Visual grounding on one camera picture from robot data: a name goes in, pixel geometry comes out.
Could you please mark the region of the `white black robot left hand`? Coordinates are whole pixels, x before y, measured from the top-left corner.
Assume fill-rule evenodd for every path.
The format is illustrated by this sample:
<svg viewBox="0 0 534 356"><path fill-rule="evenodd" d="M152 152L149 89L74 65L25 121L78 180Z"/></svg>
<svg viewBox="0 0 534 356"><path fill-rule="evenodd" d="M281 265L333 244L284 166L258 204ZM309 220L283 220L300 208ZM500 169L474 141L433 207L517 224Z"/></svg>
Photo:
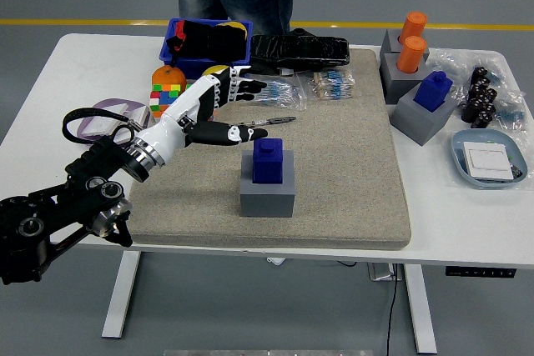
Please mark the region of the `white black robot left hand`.
<svg viewBox="0 0 534 356"><path fill-rule="evenodd" d="M245 78L246 66L224 68L195 81L162 114L159 122L136 134L134 145L163 166L174 153L200 143L234 146L267 136L263 128L215 122L214 111L235 101L251 101L266 83Z"/></svg>

